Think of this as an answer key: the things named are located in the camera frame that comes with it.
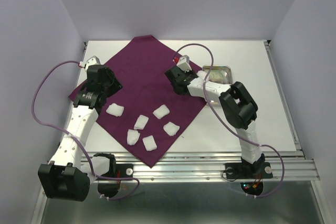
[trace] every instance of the lavender wall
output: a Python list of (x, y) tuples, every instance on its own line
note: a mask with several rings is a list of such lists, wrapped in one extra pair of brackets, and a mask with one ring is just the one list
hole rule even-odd
[(271, 39), (294, 0), (62, 0), (85, 39)]
[[(61, 61), (79, 60), (83, 43), (61, 0), (0, 0), (0, 6), (0, 222), (29, 223), (39, 164), (60, 138), (33, 121), (30, 103), (46, 72)], [(37, 99), (41, 119), (64, 124), (77, 73), (68, 66), (52, 75)]]
[(295, 0), (271, 43), (301, 145), (336, 219), (336, 0)]

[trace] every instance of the purple fabric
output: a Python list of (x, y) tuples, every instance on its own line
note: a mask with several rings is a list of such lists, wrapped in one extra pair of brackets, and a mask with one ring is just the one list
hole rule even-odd
[[(177, 95), (173, 91), (164, 74), (174, 66), (173, 55), (172, 49), (153, 36), (141, 36), (132, 39), (105, 64), (112, 69), (123, 88), (107, 99), (97, 123), (150, 168), (159, 161), (205, 105), (201, 98)], [(192, 62), (191, 66), (196, 72), (201, 69)], [(69, 96), (72, 100), (76, 97), (79, 87)], [(124, 106), (121, 117), (106, 113), (106, 108), (112, 103)], [(159, 120), (153, 115), (153, 111), (163, 104), (169, 108), (170, 113)], [(134, 128), (139, 115), (148, 116), (149, 120), (143, 130), (138, 130), (138, 142), (130, 146), (127, 144), (127, 131)], [(163, 130), (163, 126), (168, 122), (180, 126), (175, 136), (168, 136)], [(150, 135), (153, 135), (158, 148), (148, 152), (142, 139)]]

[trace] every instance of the metal tray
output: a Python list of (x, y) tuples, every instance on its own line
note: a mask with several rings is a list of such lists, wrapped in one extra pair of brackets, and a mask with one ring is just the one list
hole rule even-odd
[[(204, 65), (202, 67), (203, 71), (207, 71), (210, 69), (211, 65)], [(213, 70), (221, 70), (224, 71), (225, 76), (224, 76), (224, 83), (223, 84), (233, 84), (233, 79), (232, 79), (232, 72), (231, 72), (231, 68), (229, 66), (225, 66), (225, 65), (213, 65), (213, 68), (211, 71)], [(211, 102), (212, 106), (220, 106), (219, 103), (217, 102)]]

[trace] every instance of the white cloth piece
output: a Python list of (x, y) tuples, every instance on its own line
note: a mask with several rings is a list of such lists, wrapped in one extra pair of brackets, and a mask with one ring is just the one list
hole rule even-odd
[(134, 145), (139, 139), (140, 133), (135, 130), (128, 130), (127, 132), (127, 144)]
[(166, 105), (161, 105), (158, 109), (154, 110), (153, 114), (158, 118), (161, 119), (165, 115), (169, 114), (169, 109)]
[(113, 103), (106, 109), (106, 112), (110, 115), (121, 116), (124, 112), (124, 107)]
[(148, 152), (153, 151), (157, 148), (157, 145), (155, 143), (153, 136), (144, 137), (142, 141)]
[(145, 128), (147, 122), (148, 122), (148, 117), (144, 115), (139, 115), (137, 121), (135, 122), (134, 129), (135, 130), (143, 130)]
[(173, 124), (172, 122), (169, 122), (163, 126), (163, 129), (169, 136), (174, 136), (179, 131), (180, 127)]

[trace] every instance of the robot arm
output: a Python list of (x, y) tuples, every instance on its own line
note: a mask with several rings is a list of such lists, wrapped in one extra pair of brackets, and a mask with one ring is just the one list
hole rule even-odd
[[(101, 65), (96, 56), (86, 62), (85, 71), (87, 82), (81, 87), (73, 102), (67, 126), (67, 131), (83, 146), (106, 99), (122, 88), (112, 70)], [(48, 198), (77, 201), (86, 198), (90, 184), (96, 177), (91, 173), (88, 164), (81, 166), (81, 156), (82, 151), (76, 142), (71, 136), (64, 135), (49, 164), (40, 165), (38, 170), (38, 176)], [(109, 172), (113, 165), (111, 159), (106, 156), (95, 155), (91, 160), (97, 175)]]
[[(188, 56), (182, 56), (176, 66), (166, 73), (175, 93), (204, 98), (203, 83), (205, 73), (195, 73), (189, 65)], [(258, 106), (244, 85), (235, 82), (232, 85), (207, 81), (205, 84), (210, 100), (221, 104), (225, 117), (237, 134), (258, 144), (256, 134), (256, 118)], [(246, 177), (254, 178), (261, 172), (265, 157), (260, 146), (252, 145), (239, 139), (241, 161)]]

